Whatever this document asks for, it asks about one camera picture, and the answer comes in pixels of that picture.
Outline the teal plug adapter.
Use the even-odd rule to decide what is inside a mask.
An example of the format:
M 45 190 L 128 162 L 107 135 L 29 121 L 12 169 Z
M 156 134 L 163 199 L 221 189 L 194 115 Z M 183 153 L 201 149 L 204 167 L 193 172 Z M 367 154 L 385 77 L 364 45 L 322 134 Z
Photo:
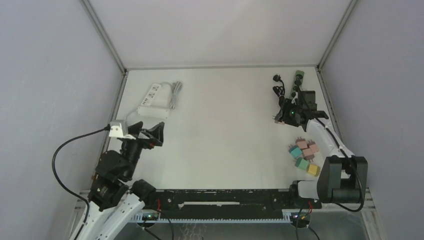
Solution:
M 303 151 L 297 145 L 290 145 L 288 152 L 295 160 L 303 156 Z

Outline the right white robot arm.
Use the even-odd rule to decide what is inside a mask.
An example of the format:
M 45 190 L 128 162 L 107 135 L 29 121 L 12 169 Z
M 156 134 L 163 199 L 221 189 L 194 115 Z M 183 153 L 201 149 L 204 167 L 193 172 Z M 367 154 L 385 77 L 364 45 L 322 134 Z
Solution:
M 280 120 L 287 125 L 302 127 L 316 143 L 324 158 L 316 180 L 299 180 L 289 194 L 289 203 L 302 208 L 309 199 L 321 203 L 363 204 L 366 195 L 368 162 L 354 155 L 337 136 L 329 116 L 318 110 L 314 91 L 296 93 L 296 100 L 286 99 Z

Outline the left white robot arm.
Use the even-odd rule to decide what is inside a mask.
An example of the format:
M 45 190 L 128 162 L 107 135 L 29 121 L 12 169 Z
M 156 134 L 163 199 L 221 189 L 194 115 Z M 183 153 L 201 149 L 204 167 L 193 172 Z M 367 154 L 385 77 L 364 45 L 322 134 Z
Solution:
M 133 179 L 142 150 L 163 145 L 164 127 L 164 122 L 150 129 L 141 121 L 130 126 L 124 120 L 110 122 L 108 136 L 121 141 L 121 148 L 101 154 L 88 204 L 70 239 L 113 240 L 137 212 L 155 205 L 154 186 L 143 179 L 131 186 L 127 182 Z

